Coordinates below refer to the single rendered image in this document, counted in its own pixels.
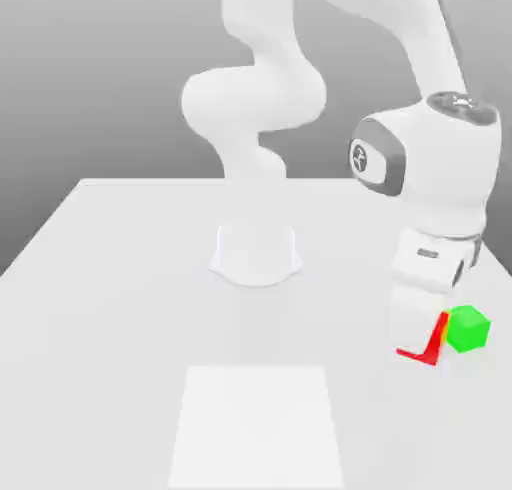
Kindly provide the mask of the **small red cube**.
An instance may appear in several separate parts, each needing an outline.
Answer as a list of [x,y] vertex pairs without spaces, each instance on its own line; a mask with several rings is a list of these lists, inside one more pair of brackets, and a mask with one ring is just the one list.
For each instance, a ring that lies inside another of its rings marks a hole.
[[397,348],[396,353],[411,360],[416,360],[427,365],[436,366],[442,346],[446,342],[450,318],[450,311],[443,311],[439,315],[428,343],[422,353],[413,353],[401,348]]

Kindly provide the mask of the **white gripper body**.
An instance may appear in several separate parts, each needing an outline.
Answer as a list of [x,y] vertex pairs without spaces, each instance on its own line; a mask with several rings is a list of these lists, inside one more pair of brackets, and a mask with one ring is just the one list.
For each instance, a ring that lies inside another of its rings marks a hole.
[[400,231],[391,262],[390,319],[395,346],[424,352],[455,287],[477,262],[482,237],[444,238]]

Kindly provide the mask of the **small green cube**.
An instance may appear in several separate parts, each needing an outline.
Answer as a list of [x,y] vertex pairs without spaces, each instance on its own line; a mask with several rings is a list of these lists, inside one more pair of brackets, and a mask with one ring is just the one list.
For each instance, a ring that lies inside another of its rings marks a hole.
[[471,305],[450,310],[447,342],[458,353],[486,346],[491,321]]

